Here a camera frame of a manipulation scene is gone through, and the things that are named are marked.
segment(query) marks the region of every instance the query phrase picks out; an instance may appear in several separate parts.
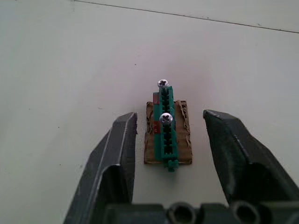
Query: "white floor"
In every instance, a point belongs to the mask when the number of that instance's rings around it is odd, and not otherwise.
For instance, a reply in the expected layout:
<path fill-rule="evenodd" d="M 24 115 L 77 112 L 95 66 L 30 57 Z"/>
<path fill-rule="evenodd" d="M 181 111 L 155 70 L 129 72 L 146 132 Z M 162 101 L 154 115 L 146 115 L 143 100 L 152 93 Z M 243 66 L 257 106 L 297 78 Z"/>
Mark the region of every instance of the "white floor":
<path fill-rule="evenodd" d="M 299 184 L 298 58 L 297 33 L 68 0 L 1 1 L 0 223 L 62 223 L 90 152 L 131 111 L 137 203 L 225 203 L 207 108 L 241 118 Z M 173 174 L 143 165 L 145 104 L 161 78 L 190 115 L 193 164 Z"/>

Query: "screw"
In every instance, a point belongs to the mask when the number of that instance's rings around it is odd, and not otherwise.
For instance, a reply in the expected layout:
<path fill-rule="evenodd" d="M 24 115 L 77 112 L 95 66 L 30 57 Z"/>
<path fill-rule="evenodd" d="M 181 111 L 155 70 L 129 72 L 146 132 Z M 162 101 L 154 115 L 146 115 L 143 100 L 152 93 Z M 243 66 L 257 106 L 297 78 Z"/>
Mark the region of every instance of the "screw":
<path fill-rule="evenodd" d="M 162 125 L 169 125 L 171 124 L 173 117 L 170 113 L 162 113 L 159 120 L 162 123 Z"/>
<path fill-rule="evenodd" d="M 158 82 L 158 86 L 159 86 L 159 88 L 165 89 L 168 87 L 168 81 L 166 79 L 161 79 Z"/>

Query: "red tab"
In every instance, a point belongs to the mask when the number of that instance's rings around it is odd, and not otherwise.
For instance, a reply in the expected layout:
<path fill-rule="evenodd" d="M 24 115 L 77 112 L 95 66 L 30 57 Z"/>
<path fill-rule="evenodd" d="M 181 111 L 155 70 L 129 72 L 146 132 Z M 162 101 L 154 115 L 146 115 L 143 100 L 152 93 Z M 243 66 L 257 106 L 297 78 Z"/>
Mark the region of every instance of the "red tab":
<path fill-rule="evenodd" d="M 154 104 L 160 104 L 159 93 L 158 92 L 154 92 L 154 94 L 153 94 L 153 102 L 154 102 Z"/>
<path fill-rule="evenodd" d="M 160 121 L 154 120 L 154 134 L 160 134 Z"/>

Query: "cardboard piece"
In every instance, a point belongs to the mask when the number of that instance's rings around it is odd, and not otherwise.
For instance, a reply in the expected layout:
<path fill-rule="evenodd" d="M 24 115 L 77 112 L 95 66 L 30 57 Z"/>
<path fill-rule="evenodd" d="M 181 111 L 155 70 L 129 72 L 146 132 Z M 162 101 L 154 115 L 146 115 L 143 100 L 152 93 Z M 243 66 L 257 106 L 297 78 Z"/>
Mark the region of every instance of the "cardboard piece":
<path fill-rule="evenodd" d="M 190 142 L 190 126 L 187 110 L 187 102 L 184 100 L 174 101 L 176 119 L 176 133 L 178 144 L 178 162 L 180 164 L 192 163 L 192 147 Z M 154 105 L 153 102 L 146 104 L 147 130 L 144 139 L 144 164 L 160 164 L 155 160 L 154 153 Z"/>

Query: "green connector block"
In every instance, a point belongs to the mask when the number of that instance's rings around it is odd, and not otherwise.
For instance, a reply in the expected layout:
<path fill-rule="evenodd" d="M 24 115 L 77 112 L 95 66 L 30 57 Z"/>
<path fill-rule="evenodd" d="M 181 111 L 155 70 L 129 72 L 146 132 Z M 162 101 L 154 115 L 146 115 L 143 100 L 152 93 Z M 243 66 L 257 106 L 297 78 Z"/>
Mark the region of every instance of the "green connector block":
<path fill-rule="evenodd" d="M 155 159 L 163 161 L 169 172 L 178 167 L 178 146 L 175 131 L 175 114 L 173 89 L 167 87 L 154 92 L 154 145 Z M 170 113 L 173 117 L 172 123 L 167 126 L 160 124 L 159 118 L 162 113 Z"/>

